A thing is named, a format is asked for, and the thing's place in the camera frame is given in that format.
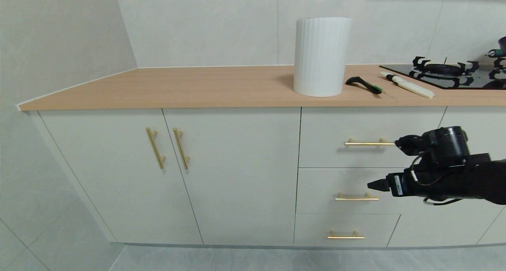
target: cable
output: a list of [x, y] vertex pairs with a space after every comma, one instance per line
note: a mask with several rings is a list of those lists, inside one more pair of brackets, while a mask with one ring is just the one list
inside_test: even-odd
[[462, 199], [451, 199], [450, 201], [445, 201], [444, 203], [433, 203], [433, 202], [427, 201], [427, 200], [429, 200], [429, 197], [425, 197], [423, 199], [423, 203], [427, 204], [427, 205], [431, 205], [431, 206], [444, 206], [444, 205], [455, 203], [456, 201], [460, 201]]
[[411, 172], [411, 175], [412, 175], [412, 177], [413, 177], [413, 180], [414, 180], [416, 183], [418, 183], [418, 184], [420, 184], [420, 185], [422, 185], [422, 186], [430, 186], [430, 185], [432, 185], [432, 184], [435, 184], [435, 183], [436, 183], [436, 182], [438, 182], [439, 180], [441, 180], [441, 178], [443, 177], [443, 175], [441, 175], [438, 179], [434, 180], [433, 182], [431, 182], [431, 183], [429, 183], [429, 184], [423, 184], [423, 183], [420, 183], [420, 182], [418, 181], [418, 177], [416, 177], [416, 174], [415, 174], [415, 172], [414, 172], [414, 164], [415, 164], [415, 162], [416, 162], [418, 159], [420, 159], [420, 158], [423, 156], [423, 154], [425, 154], [425, 152], [421, 152], [421, 153], [420, 153], [418, 156], [416, 156], [416, 158], [413, 160], [413, 162], [412, 162], [412, 164], [411, 164], [411, 166], [410, 166], [410, 172]]

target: gold handle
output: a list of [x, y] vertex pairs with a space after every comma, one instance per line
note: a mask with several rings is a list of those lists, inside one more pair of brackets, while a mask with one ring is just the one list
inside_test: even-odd
[[365, 236], [358, 235], [357, 231], [353, 231], [353, 234], [350, 235], [335, 235], [334, 231], [330, 231], [330, 235], [327, 236], [329, 240], [364, 240]]
[[387, 142], [384, 138], [379, 140], [379, 142], [354, 142], [353, 139], [349, 139], [345, 142], [345, 146], [395, 146], [395, 143]]
[[365, 193], [365, 197], [344, 197], [343, 193], [339, 193], [335, 201], [379, 201], [379, 198], [371, 197], [371, 194]]
[[149, 142], [151, 143], [151, 147], [153, 147], [153, 152], [155, 153], [155, 157], [159, 163], [160, 169], [163, 169], [163, 161], [165, 160], [165, 156], [160, 156], [157, 144], [155, 143], [154, 137], [157, 135], [157, 131], [151, 131], [149, 127], [146, 128], [146, 132], [148, 133]]
[[190, 156], [185, 156], [185, 152], [183, 150], [183, 147], [181, 146], [181, 140], [179, 139], [183, 135], [183, 131], [177, 130], [176, 127], [174, 127], [174, 135], [176, 136], [176, 142], [177, 146], [179, 147], [179, 153], [181, 154], [181, 158], [183, 159], [183, 165], [185, 166], [185, 169], [188, 170], [188, 161], [190, 161]]

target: kitchen counter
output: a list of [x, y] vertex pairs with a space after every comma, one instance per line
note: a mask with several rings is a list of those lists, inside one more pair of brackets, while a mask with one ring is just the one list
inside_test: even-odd
[[427, 99], [389, 82], [378, 65], [347, 65], [345, 80], [360, 76], [385, 90], [372, 94], [344, 85], [334, 97], [293, 91], [293, 66], [140, 68], [84, 83], [19, 105], [21, 111], [211, 107], [506, 106], [506, 91], [430, 89]]

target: black glass cooktop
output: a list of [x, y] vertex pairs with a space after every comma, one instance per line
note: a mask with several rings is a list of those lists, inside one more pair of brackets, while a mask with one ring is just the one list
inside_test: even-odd
[[441, 89], [506, 89], [506, 58], [498, 58], [493, 64], [429, 62], [424, 57], [416, 57], [413, 65], [387, 64], [380, 67]]

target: ribbed white vase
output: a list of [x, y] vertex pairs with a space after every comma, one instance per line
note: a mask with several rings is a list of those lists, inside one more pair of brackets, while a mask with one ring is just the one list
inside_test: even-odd
[[348, 17], [297, 20], [293, 90], [313, 97], [341, 93], [350, 29]]

